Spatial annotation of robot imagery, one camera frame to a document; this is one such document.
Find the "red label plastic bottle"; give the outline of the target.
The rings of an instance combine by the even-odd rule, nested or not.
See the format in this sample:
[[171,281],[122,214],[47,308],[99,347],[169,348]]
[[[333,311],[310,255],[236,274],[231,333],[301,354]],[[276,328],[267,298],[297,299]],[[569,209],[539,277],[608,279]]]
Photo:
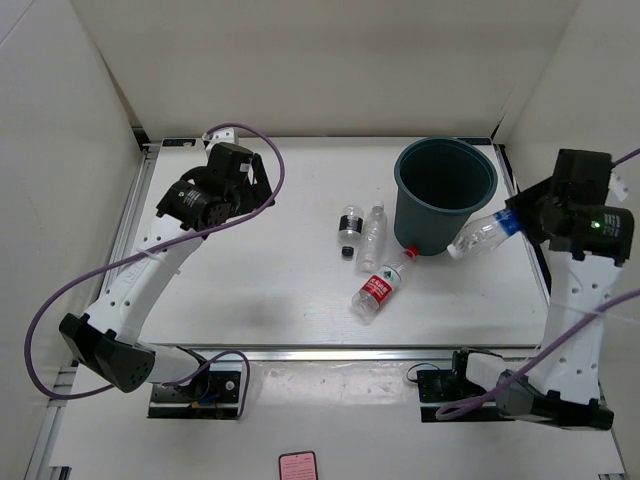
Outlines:
[[415,246],[409,246],[396,258],[383,262],[354,294],[351,309],[363,322],[370,322],[401,287],[418,254]]

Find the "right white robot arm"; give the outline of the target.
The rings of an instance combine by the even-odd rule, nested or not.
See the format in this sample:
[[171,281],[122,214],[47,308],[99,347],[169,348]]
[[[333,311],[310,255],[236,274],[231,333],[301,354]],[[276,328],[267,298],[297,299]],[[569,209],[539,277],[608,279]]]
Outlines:
[[448,245],[451,257],[461,259],[516,234],[533,246],[546,244],[551,290],[538,354],[516,366],[489,351],[455,352],[449,387],[462,400],[440,407],[437,420],[453,421],[494,402],[506,419],[562,429],[612,427],[598,375],[603,316],[639,295],[611,295],[635,227],[631,211],[607,202],[622,190],[612,178],[615,165],[608,153],[562,149],[550,177],[466,225]]

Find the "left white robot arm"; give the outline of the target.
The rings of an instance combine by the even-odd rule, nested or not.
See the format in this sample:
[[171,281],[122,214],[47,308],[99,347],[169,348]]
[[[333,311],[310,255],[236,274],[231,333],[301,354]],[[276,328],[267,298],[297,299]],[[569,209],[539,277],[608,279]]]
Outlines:
[[66,315],[59,331],[76,360],[113,387],[129,393],[143,383],[169,385],[188,400],[206,395],[210,377],[202,356],[182,347],[141,341],[143,325],[184,261],[208,229],[271,202],[259,154],[220,142],[206,165],[173,183],[143,236],[139,260],[124,267],[81,316]]

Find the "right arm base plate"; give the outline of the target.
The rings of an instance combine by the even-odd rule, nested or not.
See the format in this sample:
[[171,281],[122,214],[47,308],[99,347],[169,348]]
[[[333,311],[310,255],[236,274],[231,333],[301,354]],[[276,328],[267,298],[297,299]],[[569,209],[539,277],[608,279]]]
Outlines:
[[485,393],[481,387],[459,380],[450,368],[440,368],[429,362],[412,365],[406,372],[405,381],[418,389],[421,422],[424,424],[437,423],[435,413],[444,404]]

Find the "blue label plastic bottle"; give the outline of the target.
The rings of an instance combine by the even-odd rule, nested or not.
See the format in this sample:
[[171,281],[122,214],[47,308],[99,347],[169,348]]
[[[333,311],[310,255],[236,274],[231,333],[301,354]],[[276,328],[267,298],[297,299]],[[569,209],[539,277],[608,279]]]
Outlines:
[[446,247],[456,260],[491,251],[522,231],[522,225],[512,209],[502,209],[466,224]]

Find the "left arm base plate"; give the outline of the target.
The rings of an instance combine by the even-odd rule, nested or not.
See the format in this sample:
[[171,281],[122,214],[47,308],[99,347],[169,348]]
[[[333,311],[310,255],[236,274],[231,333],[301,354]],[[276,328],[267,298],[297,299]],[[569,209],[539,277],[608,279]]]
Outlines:
[[184,384],[152,387],[148,419],[240,420],[245,412],[251,365],[239,350],[224,350],[207,359],[187,350],[199,368]]

